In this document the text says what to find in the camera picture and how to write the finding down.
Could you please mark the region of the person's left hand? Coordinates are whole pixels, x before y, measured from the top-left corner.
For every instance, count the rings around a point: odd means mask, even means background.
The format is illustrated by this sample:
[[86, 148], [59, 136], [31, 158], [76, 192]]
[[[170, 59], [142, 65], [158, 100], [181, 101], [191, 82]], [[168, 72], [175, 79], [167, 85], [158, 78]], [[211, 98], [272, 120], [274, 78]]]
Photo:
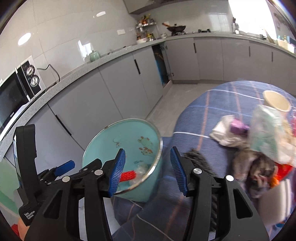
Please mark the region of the person's left hand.
[[29, 230], [30, 226], [26, 226], [21, 218], [18, 219], [17, 224], [13, 224], [11, 229], [14, 233], [22, 240], [25, 240], [26, 234]]

